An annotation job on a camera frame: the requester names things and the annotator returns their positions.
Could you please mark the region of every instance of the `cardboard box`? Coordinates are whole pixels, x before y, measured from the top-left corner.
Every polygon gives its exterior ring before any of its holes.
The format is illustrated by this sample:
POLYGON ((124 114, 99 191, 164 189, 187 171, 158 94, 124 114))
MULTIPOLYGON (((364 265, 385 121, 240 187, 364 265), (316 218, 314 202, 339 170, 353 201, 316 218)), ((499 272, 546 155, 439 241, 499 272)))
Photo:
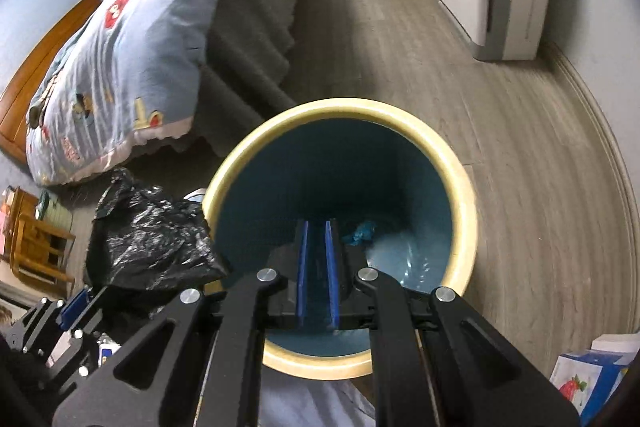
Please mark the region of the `cardboard box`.
POLYGON ((636 353, 588 349, 558 357, 550 381, 574 404, 587 425, 616 390, 636 353))

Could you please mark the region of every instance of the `black plastic bag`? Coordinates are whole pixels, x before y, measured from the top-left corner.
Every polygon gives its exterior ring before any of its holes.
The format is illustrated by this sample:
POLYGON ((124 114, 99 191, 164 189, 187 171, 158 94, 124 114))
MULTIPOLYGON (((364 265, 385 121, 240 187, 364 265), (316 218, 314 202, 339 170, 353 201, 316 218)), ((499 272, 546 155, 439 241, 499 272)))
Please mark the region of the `black plastic bag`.
POLYGON ((89 240, 86 273, 94 287, 179 290, 226 277, 199 203, 145 187, 127 169, 113 172, 100 198, 89 240))

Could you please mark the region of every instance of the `yellow rim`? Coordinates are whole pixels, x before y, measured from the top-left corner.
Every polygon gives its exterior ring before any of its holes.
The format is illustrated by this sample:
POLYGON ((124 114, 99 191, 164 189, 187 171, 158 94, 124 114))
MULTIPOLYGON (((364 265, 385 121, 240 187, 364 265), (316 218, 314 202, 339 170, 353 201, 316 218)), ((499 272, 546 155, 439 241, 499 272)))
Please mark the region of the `yellow rim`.
MULTIPOLYGON (((224 160, 207 188, 202 207, 212 234, 215 234, 229 188, 263 147, 295 127, 330 118, 354 118, 388 127, 414 143, 431 161, 447 191, 453 220, 449 264, 441 284, 453 288, 459 295, 464 294, 478 241, 476 197, 471 182, 457 156, 433 129, 402 109, 382 102, 360 98, 318 100, 289 109, 263 123, 224 160)), ((314 380, 343 380, 371 373, 370 350, 344 357, 312 357, 266 341, 262 361, 288 375, 314 380)))

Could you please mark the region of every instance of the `baseboard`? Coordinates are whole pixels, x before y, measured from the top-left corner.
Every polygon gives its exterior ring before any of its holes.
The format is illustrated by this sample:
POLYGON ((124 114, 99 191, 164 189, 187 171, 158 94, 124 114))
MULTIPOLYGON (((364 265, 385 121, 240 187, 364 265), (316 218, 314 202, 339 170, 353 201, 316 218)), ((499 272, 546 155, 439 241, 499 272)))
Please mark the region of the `baseboard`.
POLYGON ((628 329, 629 331, 638 331, 640 328, 640 306, 638 305, 638 285, 640 282, 640 217, 638 214, 638 203, 631 185, 631 179, 626 171, 622 153, 618 147, 618 141, 604 113, 600 109, 600 105, 598 105, 598 102, 591 94, 589 87, 575 70, 569 59, 564 56, 560 48, 553 42, 542 42, 540 44, 539 55, 551 68, 554 76, 558 79, 565 80, 568 86, 572 88, 599 134, 602 145, 609 157, 609 163, 618 183, 620 196, 622 197, 623 203, 625 203, 629 241, 630 244, 634 246, 636 253, 634 259, 636 264, 635 270, 632 272, 632 288, 635 293, 635 295, 632 296, 632 302, 634 302, 635 308, 632 310, 632 324, 629 324, 628 329))

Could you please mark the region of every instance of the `red patch on blanket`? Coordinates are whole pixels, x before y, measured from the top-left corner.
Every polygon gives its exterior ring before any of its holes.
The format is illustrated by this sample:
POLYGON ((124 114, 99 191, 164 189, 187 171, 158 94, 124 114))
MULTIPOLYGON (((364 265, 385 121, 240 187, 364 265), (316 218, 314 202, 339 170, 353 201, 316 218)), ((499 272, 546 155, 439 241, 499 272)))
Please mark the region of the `red patch on blanket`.
POLYGON ((115 23, 120 18, 124 7, 127 5, 127 2, 129 2, 129 0, 116 0, 111 6, 109 6, 109 9, 104 16, 105 28, 111 29, 114 27, 115 23))

